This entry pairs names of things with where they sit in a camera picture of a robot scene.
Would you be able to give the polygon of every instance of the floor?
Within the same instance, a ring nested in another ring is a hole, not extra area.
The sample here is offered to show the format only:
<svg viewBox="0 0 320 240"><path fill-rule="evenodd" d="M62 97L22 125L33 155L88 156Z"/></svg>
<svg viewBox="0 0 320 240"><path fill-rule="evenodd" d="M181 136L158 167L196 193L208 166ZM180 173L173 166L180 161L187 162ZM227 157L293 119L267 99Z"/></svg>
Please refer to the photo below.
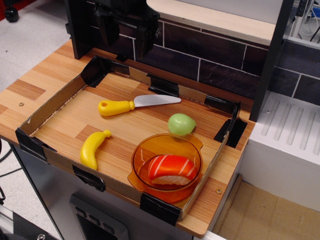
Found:
<svg viewBox="0 0 320 240"><path fill-rule="evenodd" d="M37 0L21 9L17 22L0 21L0 91L70 39L64 0ZM2 158L10 147L2 140ZM0 163L0 175L20 168L11 153ZM6 208L60 239L23 170L0 177Z"/></svg>
<svg viewBox="0 0 320 240"><path fill-rule="evenodd" d="M213 229L215 234L228 240L319 239L320 212L272 195L244 181L235 191L226 214L219 216L222 222L218 224L218 220Z"/></svg>

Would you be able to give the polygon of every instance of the toy banana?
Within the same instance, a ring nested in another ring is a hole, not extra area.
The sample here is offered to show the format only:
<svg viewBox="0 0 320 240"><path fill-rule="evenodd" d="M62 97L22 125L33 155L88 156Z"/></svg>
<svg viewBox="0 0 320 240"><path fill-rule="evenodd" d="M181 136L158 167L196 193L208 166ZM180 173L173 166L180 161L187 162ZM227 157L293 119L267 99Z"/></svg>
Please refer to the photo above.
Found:
<svg viewBox="0 0 320 240"><path fill-rule="evenodd" d="M84 142L80 152L81 163L89 168L97 170L96 150L103 143L105 138L109 138L109 130L97 131L92 133Z"/></svg>

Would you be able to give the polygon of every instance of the toy sushi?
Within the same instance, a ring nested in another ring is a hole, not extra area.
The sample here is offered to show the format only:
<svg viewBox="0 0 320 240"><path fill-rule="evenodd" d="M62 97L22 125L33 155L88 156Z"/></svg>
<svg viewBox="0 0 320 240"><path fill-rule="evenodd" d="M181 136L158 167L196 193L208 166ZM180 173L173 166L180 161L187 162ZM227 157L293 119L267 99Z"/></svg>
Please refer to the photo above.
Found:
<svg viewBox="0 0 320 240"><path fill-rule="evenodd" d="M194 163L185 156L164 154L154 157L148 167L153 184L186 185L197 176Z"/></svg>

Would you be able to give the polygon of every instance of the toy lime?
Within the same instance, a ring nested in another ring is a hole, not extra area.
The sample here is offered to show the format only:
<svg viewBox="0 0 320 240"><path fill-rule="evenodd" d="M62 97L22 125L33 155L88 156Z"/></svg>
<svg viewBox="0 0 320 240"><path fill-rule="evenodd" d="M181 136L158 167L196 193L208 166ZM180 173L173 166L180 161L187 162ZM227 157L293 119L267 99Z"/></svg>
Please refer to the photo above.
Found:
<svg viewBox="0 0 320 240"><path fill-rule="evenodd" d="M168 121L169 131L172 134L190 134L196 127L196 121L183 113L173 114Z"/></svg>

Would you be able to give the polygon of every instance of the tiled floor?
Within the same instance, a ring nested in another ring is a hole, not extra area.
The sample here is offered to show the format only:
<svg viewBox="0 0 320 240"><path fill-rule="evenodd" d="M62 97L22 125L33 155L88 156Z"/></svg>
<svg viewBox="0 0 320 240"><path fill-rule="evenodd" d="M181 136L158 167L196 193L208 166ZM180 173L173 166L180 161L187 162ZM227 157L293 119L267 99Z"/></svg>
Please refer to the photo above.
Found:
<svg viewBox="0 0 320 240"><path fill-rule="evenodd" d="M37 0L19 11L17 22L0 21L0 91L67 42L63 0ZM10 149L2 140L0 157ZM11 153L0 163L0 175L20 168ZM22 170L0 178L6 208L60 238Z"/></svg>

